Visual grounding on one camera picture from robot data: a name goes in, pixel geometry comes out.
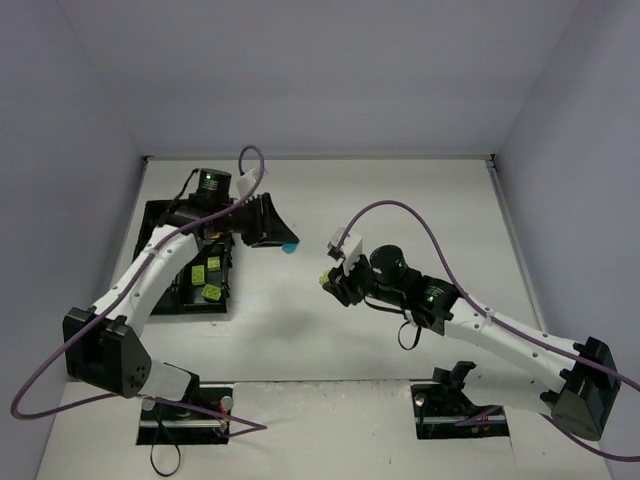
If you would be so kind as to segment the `pale green brick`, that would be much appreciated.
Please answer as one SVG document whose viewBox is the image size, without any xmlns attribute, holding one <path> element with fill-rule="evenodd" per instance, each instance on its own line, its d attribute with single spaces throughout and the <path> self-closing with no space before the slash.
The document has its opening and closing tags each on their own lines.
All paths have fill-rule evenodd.
<svg viewBox="0 0 640 480">
<path fill-rule="evenodd" d="M 331 281 L 331 279 L 330 279 L 330 274 L 331 274 L 331 270 L 326 270 L 326 271 L 321 275 L 321 277 L 320 277 L 320 279 L 319 279 L 319 283 L 320 283 L 321 285 L 326 285 L 326 284 L 328 284 L 328 283 Z"/>
</svg>

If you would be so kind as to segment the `teal lego brick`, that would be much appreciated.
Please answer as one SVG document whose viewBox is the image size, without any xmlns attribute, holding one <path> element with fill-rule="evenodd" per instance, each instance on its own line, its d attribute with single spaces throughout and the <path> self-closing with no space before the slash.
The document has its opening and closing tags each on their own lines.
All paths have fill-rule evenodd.
<svg viewBox="0 0 640 480">
<path fill-rule="evenodd" d="M 299 243 L 286 243 L 281 247 L 281 250 L 286 254 L 293 254 L 299 246 Z"/>
</svg>

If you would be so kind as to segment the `light green small lego brick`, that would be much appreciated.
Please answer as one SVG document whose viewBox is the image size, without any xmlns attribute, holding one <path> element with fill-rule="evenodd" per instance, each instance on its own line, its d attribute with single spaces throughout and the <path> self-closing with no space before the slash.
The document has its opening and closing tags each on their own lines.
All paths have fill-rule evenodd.
<svg viewBox="0 0 640 480">
<path fill-rule="evenodd" d="M 208 271 L 220 271 L 221 259 L 218 256 L 208 257 L 206 262 L 206 267 Z"/>
</svg>

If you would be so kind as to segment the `green two-stud lego brick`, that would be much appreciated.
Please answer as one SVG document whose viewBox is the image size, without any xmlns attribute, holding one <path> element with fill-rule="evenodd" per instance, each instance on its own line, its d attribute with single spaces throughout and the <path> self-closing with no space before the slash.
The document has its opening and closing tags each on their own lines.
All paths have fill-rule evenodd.
<svg viewBox="0 0 640 480">
<path fill-rule="evenodd" d="M 206 270 L 203 265 L 191 267 L 191 284 L 195 287 L 206 284 Z"/>
</svg>

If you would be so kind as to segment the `pale yellow sloped lego brick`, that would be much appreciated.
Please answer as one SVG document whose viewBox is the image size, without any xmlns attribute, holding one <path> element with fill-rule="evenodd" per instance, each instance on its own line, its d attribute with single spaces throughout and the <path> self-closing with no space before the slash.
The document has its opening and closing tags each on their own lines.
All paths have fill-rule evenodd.
<svg viewBox="0 0 640 480">
<path fill-rule="evenodd" d="M 205 284 L 201 291 L 201 297 L 207 302 L 218 302 L 222 297 L 222 290 L 215 285 Z"/>
</svg>

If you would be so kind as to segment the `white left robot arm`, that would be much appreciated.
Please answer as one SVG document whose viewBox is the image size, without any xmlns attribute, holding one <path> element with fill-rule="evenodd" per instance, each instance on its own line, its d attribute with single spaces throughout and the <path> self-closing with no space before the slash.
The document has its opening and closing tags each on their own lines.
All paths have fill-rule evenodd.
<svg viewBox="0 0 640 480">
<path fill-rule="evenodd" d="M 242 174 L 241 196 L 232 200 L 230 174 L 202 169 L 196 191 L 167 205 L 118 282 L 89 308 L 66 314 L 64 357 L 73 379 L 123 398 L 197 402 L 198 375 L 152 359 L 141 340 L 144 326 L 183 268 L 223 235 L 238 234 L 252 248 L 298 243 L 270 195 L 256 192 L 262 176 L 257 168 Z"/>
</svg>

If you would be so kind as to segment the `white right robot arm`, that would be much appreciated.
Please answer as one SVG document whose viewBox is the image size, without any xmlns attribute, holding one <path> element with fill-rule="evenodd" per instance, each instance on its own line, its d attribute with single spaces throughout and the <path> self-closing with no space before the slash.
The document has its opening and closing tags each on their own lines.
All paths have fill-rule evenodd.
<svg viewBox="0 0 640 480">
<path fill-rule="evenodd" d="M 495 374 L 473 360 L 437 367 L 433 379 L 442 398 L 456 407 L 509 406 L 538 413 L 565 432 L 600 439 L 621 389 L 609 346 L 549 335 L 512 319 L 499 319 L 455 284 L 421 273 L 395 245 L 366 256 L 360 247 L 329 250 L 338 264 L 323 289 L 343 306 L 365 303 L 403 317 L 418 334 L 459 340 L 514 367 Z"/>
</svg>

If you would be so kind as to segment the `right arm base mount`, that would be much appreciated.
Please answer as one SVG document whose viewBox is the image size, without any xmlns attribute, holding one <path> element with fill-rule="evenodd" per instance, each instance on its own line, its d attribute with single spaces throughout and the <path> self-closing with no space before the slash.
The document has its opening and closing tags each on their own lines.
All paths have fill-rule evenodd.
<svg viewBox="0 0 640 480">
<path fill-rule="evenodd" d="M 476 368 L 459 361 L 451 370 L 435 368 L 433 378 L 410 386 L 416 438 L 426 440 L 508 437 L 504 409 L 476 405 L 464 392 L 467 375 Z"/>
</svg>

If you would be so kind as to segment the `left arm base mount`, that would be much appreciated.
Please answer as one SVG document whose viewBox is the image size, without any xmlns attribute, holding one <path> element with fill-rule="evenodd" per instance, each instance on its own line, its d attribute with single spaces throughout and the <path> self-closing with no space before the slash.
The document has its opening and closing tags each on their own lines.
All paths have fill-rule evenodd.
<svg viewBox="0 0 640 480">
<path fill-rule="evenodd" d="M 200 388 L 199 406 L 218 414 L 231 412 L 233 386 L 210 384 Z M 229 424 L 221 424 L 214 416 L 181 407 L 155 404 L 150 410 L 140 411 L 136 444 L 152 445 L 226 445 L 229 442 Z"/>
</svg>

